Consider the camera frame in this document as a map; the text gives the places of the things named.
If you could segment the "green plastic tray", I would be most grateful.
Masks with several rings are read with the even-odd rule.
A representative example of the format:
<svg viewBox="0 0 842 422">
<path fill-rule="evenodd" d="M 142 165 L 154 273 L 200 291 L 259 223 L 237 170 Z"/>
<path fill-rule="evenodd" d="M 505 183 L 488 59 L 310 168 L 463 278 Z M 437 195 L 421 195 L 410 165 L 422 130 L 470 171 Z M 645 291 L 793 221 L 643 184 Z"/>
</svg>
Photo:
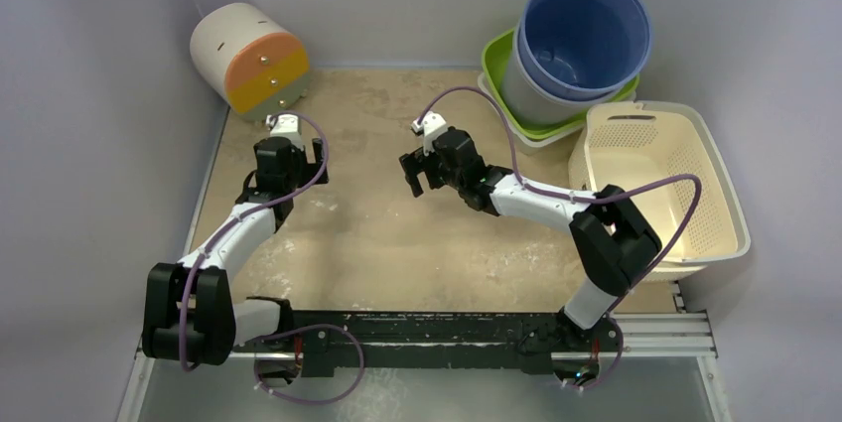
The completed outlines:
<svg viewBox="0 0 842 422">
<path fill-rule="evenodd" d="M 506 65 L 511 55 L 513 43 L 514 29 L 509 29 L 506 32 L 498 35 L 491 41 L 487 42 L 482 54 L 481 63 L 483 66 L 483 73 L 478 78 L 478 86 L 487 94 L 494 97 L 498 105 L 506 116 L 507 123 L 511 121 L 519 130 L 523 131 L 532 139 L 542 139 L 548 137 L 552 129 L 557 129 L 560 126 L 571 123 L 574 120 L 584 118 L 586 120 L 586 113 L 584 111 L 577 116 L 568 119 L 567 121 L 553 126 L 544 127 L 529 127 L 519 123 L 513 114 L 509 111 L 506 104 L 503 102 L 500 94 L 502 80 L 505 74 Z"/>
</svg>

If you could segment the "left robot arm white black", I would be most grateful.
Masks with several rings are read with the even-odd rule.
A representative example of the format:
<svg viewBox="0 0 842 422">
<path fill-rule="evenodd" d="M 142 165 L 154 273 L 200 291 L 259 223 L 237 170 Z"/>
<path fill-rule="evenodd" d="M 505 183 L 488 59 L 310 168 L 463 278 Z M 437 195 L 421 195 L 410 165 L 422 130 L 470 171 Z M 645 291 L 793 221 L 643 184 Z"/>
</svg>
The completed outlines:
<svg viewBox="0 0 842 422">
<path fill-rule="evenodd" d="M 328 182 L 328 146 L 312 141 L 309 162 L 301 144 L 269 137 L 254 145 L 251 171 L 230 215 L 202 245 L 176 263 L 158 263 L 147 276 L 141 336 L 143 354 L 174 360 L 190 371 L 220 365 L 237 346 L 259 339 L 281 352 L 295 342 L 288 300 L 249 297 L 236 304 L 230 284 L 251 255 L 291 213 L 295 196 Z"/>
</svg>

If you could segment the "grey plastic bucket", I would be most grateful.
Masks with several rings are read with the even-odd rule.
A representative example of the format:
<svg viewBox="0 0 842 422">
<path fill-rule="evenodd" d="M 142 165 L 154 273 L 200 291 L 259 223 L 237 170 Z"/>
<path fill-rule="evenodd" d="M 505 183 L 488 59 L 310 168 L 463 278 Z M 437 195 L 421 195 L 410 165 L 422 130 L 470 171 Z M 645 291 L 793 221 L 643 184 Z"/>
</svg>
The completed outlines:
<svg viewBox="0 0 842 422">
<path fill-rule="evenodd" d="M 585 101 L 562 99 L 541 88 L 527 73 L 514 40 L 506 63 L 499 94 L 509 112 L 522 127 L 553 127 L 579 119 L 590 107 L 610 102 L 626 91 L 626 86 Z"/>
</svg>

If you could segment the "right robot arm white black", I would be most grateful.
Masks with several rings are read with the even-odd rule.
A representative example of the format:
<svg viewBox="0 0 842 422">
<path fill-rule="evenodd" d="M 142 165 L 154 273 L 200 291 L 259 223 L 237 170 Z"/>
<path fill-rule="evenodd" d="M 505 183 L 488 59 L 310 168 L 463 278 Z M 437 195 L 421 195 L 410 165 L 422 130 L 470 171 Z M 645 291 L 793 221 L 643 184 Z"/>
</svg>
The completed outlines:
<svg viewBox="0 0 842 422">
<path fill-rule="evenodd" d="M 622 198 L 621 188 L 608 185 L 571 200 L 553 187 L 531 191 L 513 170 L 487 164 L 470 134 L 453 126 L 433 140 L 430 152 L 418 148 L 399 163 L 414 196 L 422 195 L 419 178 L 424 176 L 430 189 L 451 187 L 474 211 L 569 232 L 586 274 L 557 324 L 560 342 L 572 350 L 595 338 L 596 324 L 662 248 L 640 210 Z"/>
</svg>

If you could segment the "blue plastic bucket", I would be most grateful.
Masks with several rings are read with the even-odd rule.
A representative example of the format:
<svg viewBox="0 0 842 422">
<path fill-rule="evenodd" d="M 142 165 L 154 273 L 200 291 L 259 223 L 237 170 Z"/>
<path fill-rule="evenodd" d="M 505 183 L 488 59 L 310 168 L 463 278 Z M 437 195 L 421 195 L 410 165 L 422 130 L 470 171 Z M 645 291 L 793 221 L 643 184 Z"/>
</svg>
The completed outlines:
<svg viewBox="0 0 842 422">
<path fill-rule="evenodd" d="M 640 74 L 653 31 L 641 0 L 528 0 L 515 43 L 523 68 L 544 91 L 590 101 Z"/>
</svg>

